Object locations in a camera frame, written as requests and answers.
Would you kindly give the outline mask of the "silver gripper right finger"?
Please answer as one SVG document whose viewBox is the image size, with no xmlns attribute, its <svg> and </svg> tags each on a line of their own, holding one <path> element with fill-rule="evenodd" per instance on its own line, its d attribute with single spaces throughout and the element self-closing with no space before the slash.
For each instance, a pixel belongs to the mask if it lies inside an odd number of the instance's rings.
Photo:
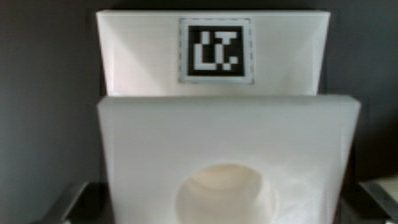
<svg viewBox="0 0 398 224">
<path fill-rule="evenodd" d="M 359 185 L 387 213 L 384 224 L 398 224 L 398 178 L 380 178 Z"/>
</svg>

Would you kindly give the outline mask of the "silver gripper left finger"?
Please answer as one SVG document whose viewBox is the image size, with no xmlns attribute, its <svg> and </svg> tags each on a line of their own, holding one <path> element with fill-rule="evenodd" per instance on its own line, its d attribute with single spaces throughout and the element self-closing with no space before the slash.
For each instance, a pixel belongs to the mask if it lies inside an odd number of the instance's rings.
<svg viewBox="0 0 398 224">
<path fill-rule="evenodd" d="M 71 224 L 69 215 L 78 203 L 89 183 L 76 183 L 66 187 L 60 196 L 55 200 L 51 208 L 44 214 L 44 217 L 28 224 Z"/>
</svg>

